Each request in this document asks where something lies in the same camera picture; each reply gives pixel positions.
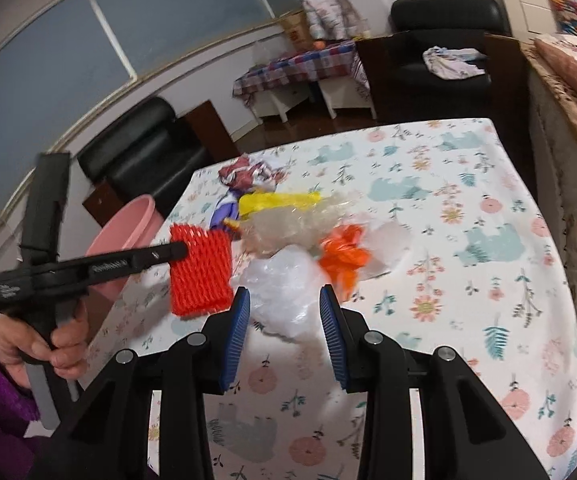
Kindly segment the person's left hand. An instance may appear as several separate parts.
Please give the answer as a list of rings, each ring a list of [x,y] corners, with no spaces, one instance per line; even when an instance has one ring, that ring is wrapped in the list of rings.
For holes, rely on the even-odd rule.
[[[19,387],[29,389],[30,381],[23,355],[48,362],[55,374],[67,380],[79,379],[88,368],[88,312],[78,304],[74,317],[51,334],[48,344],[28,324],[0,316],[0,365]]]

